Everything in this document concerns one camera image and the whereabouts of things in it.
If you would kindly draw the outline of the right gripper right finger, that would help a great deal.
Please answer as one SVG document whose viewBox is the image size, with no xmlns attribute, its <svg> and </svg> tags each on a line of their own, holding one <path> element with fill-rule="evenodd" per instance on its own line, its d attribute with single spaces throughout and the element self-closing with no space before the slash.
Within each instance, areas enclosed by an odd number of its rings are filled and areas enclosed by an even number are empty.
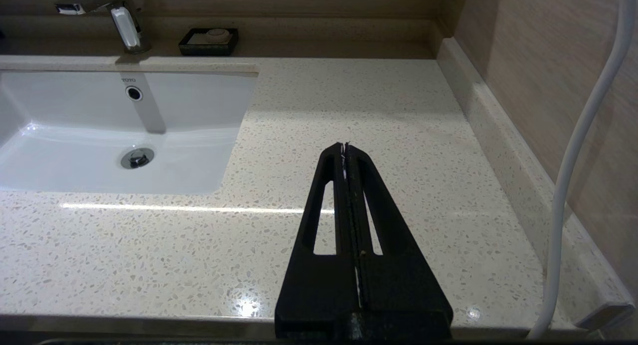
<svg viewBox="0 0 638 345">
<path fill-rule="evenodd" d="M 345 147 L 361 339 L 449 339 L 453 309 L 370 156 Z"/>
</svg>

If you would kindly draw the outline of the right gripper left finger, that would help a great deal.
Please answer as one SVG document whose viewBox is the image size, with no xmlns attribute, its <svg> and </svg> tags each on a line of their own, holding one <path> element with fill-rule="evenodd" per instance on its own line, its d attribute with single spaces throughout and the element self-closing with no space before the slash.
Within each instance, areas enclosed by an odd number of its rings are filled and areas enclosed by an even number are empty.
<svg viewBox="0 0 638 345">
<path fill-rule="evenodd" d="M 320 155 L 274 312 L 279 339 L 349 339 L 358 309 L 342 143 Z M 325 186 L 333 184 L 335 254 L 315 254 Z"/>
</svg>

